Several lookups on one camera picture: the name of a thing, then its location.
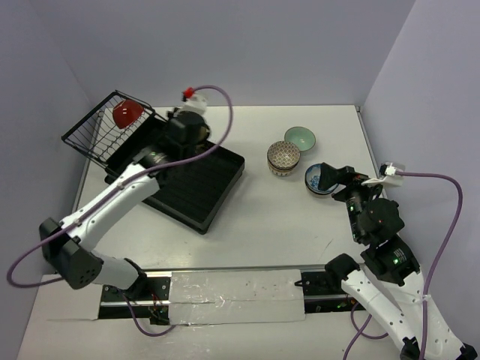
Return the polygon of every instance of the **black wire basket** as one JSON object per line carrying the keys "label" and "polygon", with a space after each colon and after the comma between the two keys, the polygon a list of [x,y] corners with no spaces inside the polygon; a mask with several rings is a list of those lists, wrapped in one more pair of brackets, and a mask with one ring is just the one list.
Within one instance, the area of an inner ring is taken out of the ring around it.
{"label": "black wire basket", "polygon": [[[143,112],[134,123],[119,129],[113,119],[113,109],[125,100],[136,101],[142,105]],[[65,133],[61,140],[106,169],[109,158],[151,117],[166,121],[150,104],[115,90]]]}

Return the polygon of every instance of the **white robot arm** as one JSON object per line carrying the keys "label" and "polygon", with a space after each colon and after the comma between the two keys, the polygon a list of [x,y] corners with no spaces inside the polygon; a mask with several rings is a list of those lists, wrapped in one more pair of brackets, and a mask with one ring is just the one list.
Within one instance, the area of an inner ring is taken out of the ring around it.
{"label": "white robot arm", "polygon": [[[168,172],[149,172],[149,168],[189,158],[194,149],[207,140],[209,128],[202,117],[205,111],[206,99],[201,94],[185,98],[183,107],[175,109],[170,116],[164,138],[144,148],[107,189],[59,223],[47,219],[40,225],[42,239],[67,230],[43,246],[42,250],[45,259],[73,289],[90,283],[107,284],[124,290],[131,297],[143,289],[146,275],[139,266],[129,259],[116,259],[98,253],[95,247],[135,205],[161,189]],[[170,152],[175,153],[177,158],[165,150],[175,146],[181,151]]]}
{"label": "white robot arm", "polygon": [[359,265],[348,255],[341,254],[325,266],[337,287],[358,300],[388,332],[401,359],[417,360],[423,337],[423,301],[428,302],[427,360],[476,359],[476,351],[462,343],[448,327],[434,300],[423,298],[424,277],[419,263],[408,245],[398,236],[404,222],[398,204],[382,199],[383,185],[400,186],[398,165],[385,163],[380,167],[380,179],[369,179],[352,167],[334,169],[322,164],[319,188],[331,183],[345,188],[332,197],[346,203],[352,235],[356,242],[369,248],[361,253],[365,265],[397,302],[392,302],[374,286]]}

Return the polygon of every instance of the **gray wall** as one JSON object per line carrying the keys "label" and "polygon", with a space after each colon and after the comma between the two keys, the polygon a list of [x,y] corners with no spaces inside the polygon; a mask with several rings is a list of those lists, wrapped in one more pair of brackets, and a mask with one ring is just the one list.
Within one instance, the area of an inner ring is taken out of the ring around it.
{"label": "gray wall", "polygon": [[[364,105],[378,161],[454,176],[463,213],[431,292],[454,332],[480,348],[480,1],[417,0]],[[407,179],[404,239],[428,269],[449,227],[456,191],[441,180]]]}
{"label": "gray wall", "polygon": [[[0,69],[0,357],[12,360],[37,290],[8,286],[5,273],[37,244],[41,221],[71,209],[83,161],[60,136],[90,105],[26,0],[0,3]],[[38,281],[44,271],[37,252],[16,278]]]}
{"label": "gray wall", "polygon": [[31,0],[89,98],[363,104],[414,0]]}

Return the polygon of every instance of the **ceramic bowl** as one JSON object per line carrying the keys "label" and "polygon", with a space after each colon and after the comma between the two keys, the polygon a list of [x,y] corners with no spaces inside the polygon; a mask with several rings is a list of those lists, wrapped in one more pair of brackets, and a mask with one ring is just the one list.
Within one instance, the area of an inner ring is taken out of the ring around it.
{"label": "ceramic bowl", "polygon": [[326,191],[318,190],[318,184],[321,175],[320,165],[321,164],[319,163],[315,163],[307,169],[305,172],[305,185],[310,192],[316,195],[329,195],[335,191],[335,189],[338,187],[338,184],[333,185]]}
{"label": "ceramic bowl", "polygon": [[288,141],[277,141],[267,151],[268,168],[277,176],[287,176],[300,161],[300,149]]}
{"label": "ceramic bowl", "polygon": [[295,126],[288,129],[284,139],[297,145],[301,152],[312,149],[317,141],[314,133],[302,126]]}

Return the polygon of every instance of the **black plastic tray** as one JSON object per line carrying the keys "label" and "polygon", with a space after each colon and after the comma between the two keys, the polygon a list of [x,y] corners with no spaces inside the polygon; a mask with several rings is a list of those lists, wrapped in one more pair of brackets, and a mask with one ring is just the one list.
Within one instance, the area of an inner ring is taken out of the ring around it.
{"label": "black plastic tray", "polygon": [[[133,157],[159,137],[164,125],[164,121],[150,115],[107,160],[109,175],[105,182],[115,181]],[[144,203],[205,234],[244,168],[242,156],[220,147],[202,160],[179,166],[168,176],[162,190]]]}

